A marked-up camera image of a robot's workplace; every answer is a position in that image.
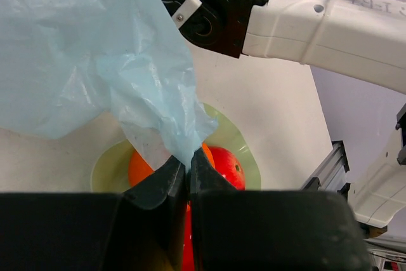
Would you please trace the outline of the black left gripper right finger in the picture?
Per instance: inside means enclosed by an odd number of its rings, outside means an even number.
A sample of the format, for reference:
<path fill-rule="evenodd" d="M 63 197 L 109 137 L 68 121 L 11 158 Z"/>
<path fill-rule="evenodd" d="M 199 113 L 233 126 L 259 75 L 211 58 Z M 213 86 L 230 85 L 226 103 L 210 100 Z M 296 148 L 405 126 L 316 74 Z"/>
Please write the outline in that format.
<path fill-rule="evenodd" d="M 340 194 L 238 190 L 196 151 L 189 171 L 197 270 L 370 270 Z"/>

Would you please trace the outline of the light blue plastic bag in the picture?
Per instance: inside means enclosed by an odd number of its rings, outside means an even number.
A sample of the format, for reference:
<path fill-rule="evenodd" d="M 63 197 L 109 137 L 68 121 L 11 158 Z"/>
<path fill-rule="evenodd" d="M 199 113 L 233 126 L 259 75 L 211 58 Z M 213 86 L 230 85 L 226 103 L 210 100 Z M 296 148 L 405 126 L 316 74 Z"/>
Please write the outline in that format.
<path fill-rule="evenodd" d="M 148 161 L 216 129 L 161 0 L 1 0 L 1 127 L 61 138 L 110 112 Z"/>

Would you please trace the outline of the orange fake orange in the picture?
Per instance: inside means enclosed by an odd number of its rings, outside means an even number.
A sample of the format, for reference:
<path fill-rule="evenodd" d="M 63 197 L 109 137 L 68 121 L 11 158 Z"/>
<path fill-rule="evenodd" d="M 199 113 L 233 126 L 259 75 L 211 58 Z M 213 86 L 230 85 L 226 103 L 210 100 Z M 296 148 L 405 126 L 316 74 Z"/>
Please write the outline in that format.
<path fill-rule="evenodd" d="M 202 149 L 212 167 L 215 167 L 215 162 L 209 147 L 203 142 Z M 128 180 L 129 186 L 134 187 L 146 177 L 154 173 L 154 170 L 142 158 L 142 156 L 135 150 L 130 158 L 128 166 Z"/>

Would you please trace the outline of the red fake apple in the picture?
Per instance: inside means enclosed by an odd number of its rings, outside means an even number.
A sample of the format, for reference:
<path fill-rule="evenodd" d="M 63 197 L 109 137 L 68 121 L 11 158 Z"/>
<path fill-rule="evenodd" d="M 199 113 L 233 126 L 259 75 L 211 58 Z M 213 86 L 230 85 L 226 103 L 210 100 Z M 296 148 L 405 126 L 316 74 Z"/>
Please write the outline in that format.
<path fill-rule="evenodd" d="M 236 189 L 246 189 L 246 179 L 239 160 L 227 149 L 208 146 L 210 162 L 215 170 Z"/>

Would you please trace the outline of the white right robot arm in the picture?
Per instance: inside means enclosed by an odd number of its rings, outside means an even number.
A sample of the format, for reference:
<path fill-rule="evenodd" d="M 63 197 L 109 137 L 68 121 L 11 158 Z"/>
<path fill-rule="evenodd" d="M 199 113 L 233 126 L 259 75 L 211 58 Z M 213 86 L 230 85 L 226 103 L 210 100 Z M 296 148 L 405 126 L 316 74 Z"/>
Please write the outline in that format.
<path fill-rule="evenodd" d="M 405 3 L 397 0 L 269 0 L 251 10 L 245 55 L 314 65 L 405 92 Z M 358 221 L 385 227 L 405 207 L 405 128 L 351 185 Z"/>

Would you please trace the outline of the red fake pomegranate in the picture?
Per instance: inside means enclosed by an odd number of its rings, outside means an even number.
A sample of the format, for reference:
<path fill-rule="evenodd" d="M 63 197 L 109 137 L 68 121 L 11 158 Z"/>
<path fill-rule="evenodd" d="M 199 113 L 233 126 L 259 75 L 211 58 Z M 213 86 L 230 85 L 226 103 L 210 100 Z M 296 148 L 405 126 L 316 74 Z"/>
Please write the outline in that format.
<path fill-rule="evenodd" d="M 183 240 L 183 258 L 182 258 L 182 271 L 194 271 L 195 265 L 193 260 L 193 246 L 192 246 L 192 219 L 190 208 L 186 212 L 185 222 L 185 236 Z"/>

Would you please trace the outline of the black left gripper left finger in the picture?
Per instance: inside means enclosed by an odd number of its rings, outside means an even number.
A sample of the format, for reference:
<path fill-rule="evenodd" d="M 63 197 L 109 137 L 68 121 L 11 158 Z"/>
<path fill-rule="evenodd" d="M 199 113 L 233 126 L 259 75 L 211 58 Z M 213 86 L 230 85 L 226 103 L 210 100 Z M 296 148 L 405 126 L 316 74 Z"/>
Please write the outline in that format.
<path fill-rule="evenodd" d="M 3 193 L 1 269 L 175 269 L 186 198 L 175 158 L 123 193 Z"/>

